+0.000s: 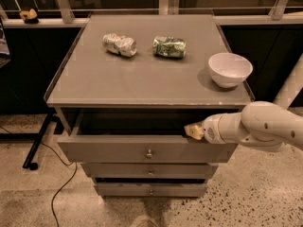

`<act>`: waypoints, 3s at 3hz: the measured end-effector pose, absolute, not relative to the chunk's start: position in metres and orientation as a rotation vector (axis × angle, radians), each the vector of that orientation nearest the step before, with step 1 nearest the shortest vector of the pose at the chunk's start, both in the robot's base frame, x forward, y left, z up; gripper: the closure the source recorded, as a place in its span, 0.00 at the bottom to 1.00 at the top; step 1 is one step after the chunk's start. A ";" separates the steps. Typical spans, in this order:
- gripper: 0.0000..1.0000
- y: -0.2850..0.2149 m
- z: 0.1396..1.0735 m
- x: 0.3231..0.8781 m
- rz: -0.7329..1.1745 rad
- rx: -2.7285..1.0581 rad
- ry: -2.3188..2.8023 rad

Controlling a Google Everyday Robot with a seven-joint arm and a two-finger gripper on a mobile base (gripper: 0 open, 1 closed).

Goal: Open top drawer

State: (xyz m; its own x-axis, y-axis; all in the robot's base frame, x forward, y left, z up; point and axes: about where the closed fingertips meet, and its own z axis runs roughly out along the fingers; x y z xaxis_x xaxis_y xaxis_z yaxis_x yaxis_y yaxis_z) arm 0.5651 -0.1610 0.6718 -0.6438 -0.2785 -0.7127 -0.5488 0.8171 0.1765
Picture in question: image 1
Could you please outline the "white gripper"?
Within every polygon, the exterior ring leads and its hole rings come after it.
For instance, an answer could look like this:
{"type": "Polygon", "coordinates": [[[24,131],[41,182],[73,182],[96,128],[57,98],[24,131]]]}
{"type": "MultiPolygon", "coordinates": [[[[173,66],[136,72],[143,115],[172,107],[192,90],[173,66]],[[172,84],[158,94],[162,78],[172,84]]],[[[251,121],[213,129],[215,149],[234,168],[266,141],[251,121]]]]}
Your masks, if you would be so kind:
{"type": "Polygon", "coordinates": [[[211,144],[224,144],[219,132],[221,114],[214,114],[207,117],[203,122],[196,122],[184,126],[187,136],[196,140],[205,140],[211,144]]]}

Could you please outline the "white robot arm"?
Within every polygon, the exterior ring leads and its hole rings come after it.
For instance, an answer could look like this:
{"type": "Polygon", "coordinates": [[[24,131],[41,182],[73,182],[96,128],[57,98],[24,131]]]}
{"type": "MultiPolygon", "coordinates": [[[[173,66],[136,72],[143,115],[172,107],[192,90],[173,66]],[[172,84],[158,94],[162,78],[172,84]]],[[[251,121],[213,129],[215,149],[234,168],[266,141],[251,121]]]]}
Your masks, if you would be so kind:
{"type": "Polygon", "coordinates": [[[276,104],[255,101],[240,113],[213,114],[185,126],[186,135],[210,144],[238,144],[275,151],[283,143],[303,149],[303,117],[276,104]]]}

